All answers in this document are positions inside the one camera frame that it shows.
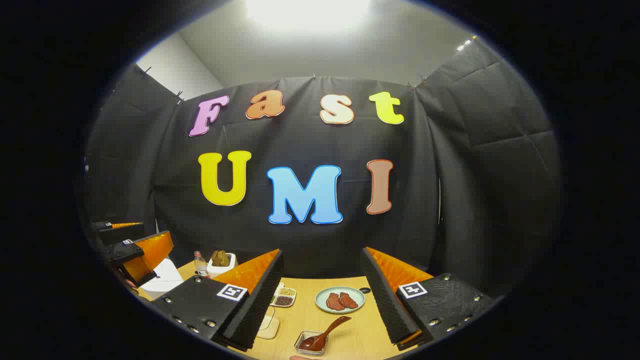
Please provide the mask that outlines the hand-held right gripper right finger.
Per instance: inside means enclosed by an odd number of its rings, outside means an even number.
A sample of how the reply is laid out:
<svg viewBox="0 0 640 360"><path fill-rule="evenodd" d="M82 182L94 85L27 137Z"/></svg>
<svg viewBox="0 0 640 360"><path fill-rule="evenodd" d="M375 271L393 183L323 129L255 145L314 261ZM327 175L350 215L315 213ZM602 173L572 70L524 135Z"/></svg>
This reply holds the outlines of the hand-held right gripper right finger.
<svg viewBox="0 0 640 360"><path fill-rule="evenodd" d="M493 305L492 297L457 275L430 275L374 248L362 249L361 267L398 350L462 330Z"/></svg>

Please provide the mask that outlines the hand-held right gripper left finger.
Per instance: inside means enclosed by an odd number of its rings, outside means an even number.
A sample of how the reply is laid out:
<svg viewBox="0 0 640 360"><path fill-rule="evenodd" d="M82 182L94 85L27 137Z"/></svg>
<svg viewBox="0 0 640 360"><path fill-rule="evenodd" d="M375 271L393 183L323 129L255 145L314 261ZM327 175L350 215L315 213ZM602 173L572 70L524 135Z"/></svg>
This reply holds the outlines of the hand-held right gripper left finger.
<svg viewBox="0 0 640 360"><path fill-rule="evenodd" d="M274 249L213 279L191 276L151 303L198 337L246 351L253 347L282 269L282 251Z"/></svg>

